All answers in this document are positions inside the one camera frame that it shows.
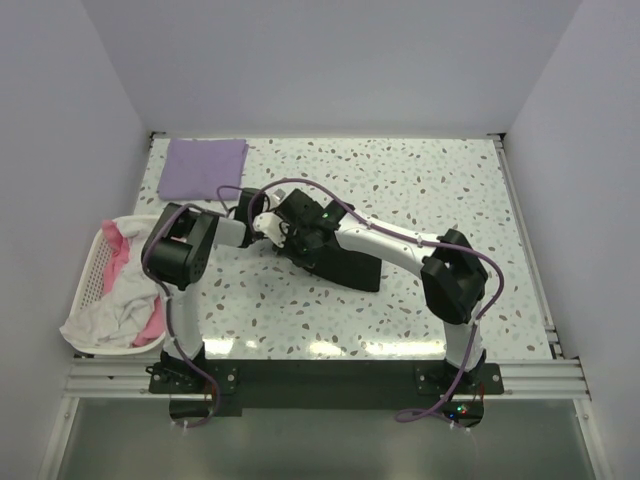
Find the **black t shirt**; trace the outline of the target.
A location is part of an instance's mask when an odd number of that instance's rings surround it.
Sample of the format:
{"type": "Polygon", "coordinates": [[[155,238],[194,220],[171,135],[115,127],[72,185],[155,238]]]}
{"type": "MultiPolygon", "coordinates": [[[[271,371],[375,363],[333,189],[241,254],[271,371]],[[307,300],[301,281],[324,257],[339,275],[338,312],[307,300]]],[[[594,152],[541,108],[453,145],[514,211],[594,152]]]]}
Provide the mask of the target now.
{"type": "Polygon", "coordinates": [[[342,248],[331,240],[305,270],[339,286],[368,293],[380,290],[382,260],[342,248]]]}

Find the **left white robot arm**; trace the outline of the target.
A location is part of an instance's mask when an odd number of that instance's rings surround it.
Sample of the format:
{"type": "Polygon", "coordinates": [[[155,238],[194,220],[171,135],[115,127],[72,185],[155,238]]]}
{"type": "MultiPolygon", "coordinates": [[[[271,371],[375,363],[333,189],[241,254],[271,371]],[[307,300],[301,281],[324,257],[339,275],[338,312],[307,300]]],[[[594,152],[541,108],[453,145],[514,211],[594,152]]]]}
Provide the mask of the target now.
{"type": "Polygon", "coordinates": [[[252,219],[269,205],[255,188],[242,188],[228,213],[170,202],[142,247],[142,270],[156,284],[165,316],[162,353],[178,361],[171,378],[185,392],[200,390],[207,380],[195,284],[217,248],[247,251],[263,239],[251,231],[252,219]]]}

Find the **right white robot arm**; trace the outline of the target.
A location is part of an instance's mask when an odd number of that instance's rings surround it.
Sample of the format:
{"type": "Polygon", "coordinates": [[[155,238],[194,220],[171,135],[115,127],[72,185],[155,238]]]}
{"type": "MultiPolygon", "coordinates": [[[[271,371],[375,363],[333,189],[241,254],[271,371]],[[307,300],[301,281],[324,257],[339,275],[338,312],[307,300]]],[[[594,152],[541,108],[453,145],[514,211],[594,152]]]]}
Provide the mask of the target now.
{"type": "Polygon", "coordinates": [[[427,308],[444,324],[448,386],[466,393],[480,382],[485,351],[476,316],[488,273],[462,233],[423,235],[388,223],[361,223],[339,202],[321,206],[299,189],[254,224],[279,254],[342,287],[379,291],[383,263],[414,275],[427,308]]]}

